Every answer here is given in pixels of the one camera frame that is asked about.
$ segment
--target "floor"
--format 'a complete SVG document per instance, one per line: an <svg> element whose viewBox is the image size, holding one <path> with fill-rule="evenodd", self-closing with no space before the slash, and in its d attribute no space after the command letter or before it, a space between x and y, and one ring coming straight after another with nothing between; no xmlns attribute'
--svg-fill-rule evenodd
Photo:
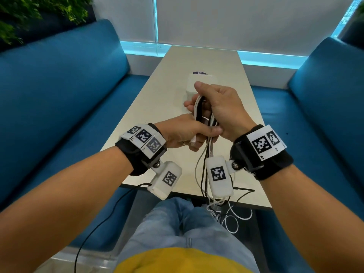
<svg viewBox="0 0 364 273"><path fill-rule="evenodd" d="M137 226L142 221L143 217L152 210L152 208L160 200L146 191L138 191L131 208L129 217L125 223L124 229L121 233L120 239L115 247L115 252L100 253L99 255L93 253L93 256L87 251L81 251L79 262L77 263L77 273L109 273L114 264L114 259L117 253L125 246L126 242L134 233ZM250 209L235 207L234 211L241 217L248 217ZM234 219L228 221L228 227L235 230L236 223ZM260 234L257 226L255 213L250 220L239 220L239 230L234 234L254 255L257 265L261 273L269 273ZM41 265L35 273L72 273L74 272L74 260L76 249L65 248L64 253L60 252L52 259L46 261Z"/></svg>

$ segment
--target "black planter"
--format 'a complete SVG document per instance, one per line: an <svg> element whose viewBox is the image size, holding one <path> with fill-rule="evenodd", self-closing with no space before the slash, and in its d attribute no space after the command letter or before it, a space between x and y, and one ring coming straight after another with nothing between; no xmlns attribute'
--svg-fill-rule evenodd
<svg viewBox="0 0 364 273"><path fill-rule="evenodd" d="M364 19L361 18L353 22L341 40L364 50Z"/></svg>
<svg viewBox="0 0 364 273"><path fill-rule="evenodd" d="M15 30L16 36L21 38L24 44L21 44L19 41L15 40L11 45L5 43L2 39L0 39L0 52L5 50L9 50L12 48L19 47L21 45L25 45L34 41L38 41L40 39L55 35L57 33L68 31L74 29L76 27L80 27L83 25L90 24L96 21L95 13L93 12L92 6L88 6L86 8L89 13L86 22L82 22L79 25L68 20L66 17L58 16L52 13L41 12L42 20L32 19L28 30L17 29ZM0 19L6 23L11 24L12 21L9 19L4 19L3 15L0 14Z"/></svg>

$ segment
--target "blue seat cushion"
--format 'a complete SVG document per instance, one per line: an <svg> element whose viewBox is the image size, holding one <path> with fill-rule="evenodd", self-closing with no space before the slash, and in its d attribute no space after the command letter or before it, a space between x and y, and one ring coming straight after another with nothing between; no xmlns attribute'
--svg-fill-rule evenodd
<svg viewBox="0 0 364 273"><path fill-rule="evenodd" d="M0 69L2 203L129 64L112 24L102 20L3 52Z"/></svg>
<svg viewBox="0 0 364 273"><path fill-rule="evenodd" d="M364 203L332 153L321 141L289 90L252 86L265 124L287 145L294 164L364 220ZM273 211L257 211L271 272L313 272L290 242Z"/></svg>
<svg viewBox="0 0 364 273"><path fill-rule="evenodd" d="M16 190L16 195L13 195L11 202L62 169L100 151L148 78L137 75L126 76L118 87L70 135L67 141L53 153L49 160ZM119 197L128 191L126 188L118 188L97 217L71 245L79 247L91 230L111 213ZM87 240L84 245L85 249L110 251L114 248L129 214L135 193L128 194L118 203L113 216Z"/></svg>
<svg viewBox="0 0 364 273"><path fill-rule="evenodd" d="M364 187L364 50L326 38L289 82Z"/></svg>

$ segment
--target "white roller blind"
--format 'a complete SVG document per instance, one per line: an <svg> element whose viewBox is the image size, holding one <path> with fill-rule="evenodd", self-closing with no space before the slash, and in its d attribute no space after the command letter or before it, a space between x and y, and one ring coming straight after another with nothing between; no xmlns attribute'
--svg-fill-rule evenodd
<svg viewBox="0 0 364 273"><path fill-rule="evenodd" d="M309 55L353 0L157 0L159 42Z"/></svg>
<svg viewBox="0 0 364 273"><path fill-rule="evenodd" d="M155 42L153 0L94 0L97 19L109 19L121 41Z"/></svg>

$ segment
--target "person's left arm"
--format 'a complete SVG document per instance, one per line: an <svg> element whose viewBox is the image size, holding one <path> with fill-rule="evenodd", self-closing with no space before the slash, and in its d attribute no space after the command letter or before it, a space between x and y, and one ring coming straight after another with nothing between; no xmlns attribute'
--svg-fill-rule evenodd
<svg viewBox="0 0 364 273"><path fill-rule="evenodd" d="M198 133L214 137L222 132L190 114L156 126L167 147L182 146ZM198 138L192 150L202 146L205 137ZM33 272L91 223L132 171L113 146L60 171L7 207L0 213L0 271Z"/></svg>

